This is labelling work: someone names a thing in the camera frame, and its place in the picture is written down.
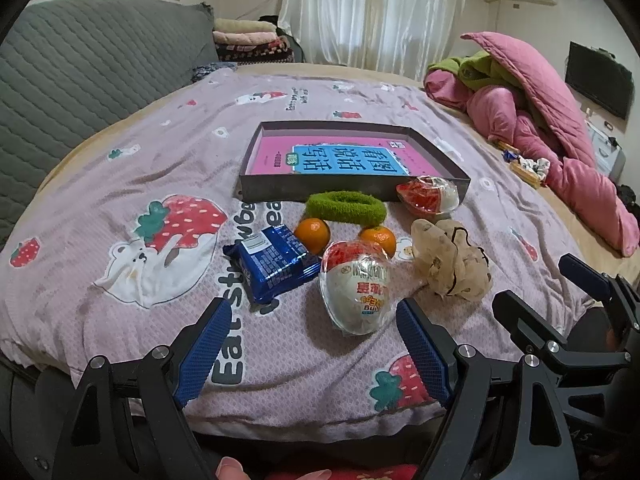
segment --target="headboard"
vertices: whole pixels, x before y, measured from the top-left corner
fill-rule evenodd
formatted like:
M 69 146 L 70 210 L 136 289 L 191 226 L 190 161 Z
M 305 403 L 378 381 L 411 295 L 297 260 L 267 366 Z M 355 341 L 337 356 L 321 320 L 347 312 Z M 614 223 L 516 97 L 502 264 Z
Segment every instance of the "headboard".
M 49 0 L 0 45 L 0 249 L 74 147 L 217 61 L 213 16 L 164 0 Z

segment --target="curtain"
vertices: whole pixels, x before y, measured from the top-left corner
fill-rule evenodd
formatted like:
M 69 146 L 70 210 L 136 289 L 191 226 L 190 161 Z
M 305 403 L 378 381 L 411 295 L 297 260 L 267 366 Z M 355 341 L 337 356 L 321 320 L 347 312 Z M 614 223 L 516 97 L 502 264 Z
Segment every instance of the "curtain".
M 422 80 L 449 52 L 465 0 L 283 0 L 278 25 L 306 60 Z

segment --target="black tv screen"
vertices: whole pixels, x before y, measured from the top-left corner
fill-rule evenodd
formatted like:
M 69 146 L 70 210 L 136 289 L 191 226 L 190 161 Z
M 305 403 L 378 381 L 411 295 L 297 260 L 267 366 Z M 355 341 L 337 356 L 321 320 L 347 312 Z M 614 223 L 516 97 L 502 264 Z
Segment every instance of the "black tv screen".
M 616 117 L 628 117 L 634 95 L 633 77 L 606 54 L 572 41 L 564 80 Z

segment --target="tangerine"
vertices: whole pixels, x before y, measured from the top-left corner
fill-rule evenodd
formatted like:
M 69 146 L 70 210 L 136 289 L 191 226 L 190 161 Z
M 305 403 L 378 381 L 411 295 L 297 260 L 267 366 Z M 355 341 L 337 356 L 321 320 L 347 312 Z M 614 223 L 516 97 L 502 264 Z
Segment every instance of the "tangerine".
M 320 254 L 331 239 L 331 231 L 324 220 L 305 218 L 293 234 L 312 254 Z
M 396 254 L 396 236 L 390 229 L 382 225 L 378 227 L 367 227 L 360 231 L 358 236 L 363 240 L 379 244 L 389 259 L 393 258 Z

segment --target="green hair band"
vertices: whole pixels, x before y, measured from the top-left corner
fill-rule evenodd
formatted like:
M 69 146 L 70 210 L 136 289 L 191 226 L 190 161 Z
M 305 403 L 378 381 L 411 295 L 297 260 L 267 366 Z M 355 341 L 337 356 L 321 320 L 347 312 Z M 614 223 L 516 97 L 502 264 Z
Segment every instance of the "green hair band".
M 357 191 L 329 191 L 311 195 L 306 201 L 306 214 L 322 220 L 375 226 L 385 221 L 386 207 L 377 198 Z

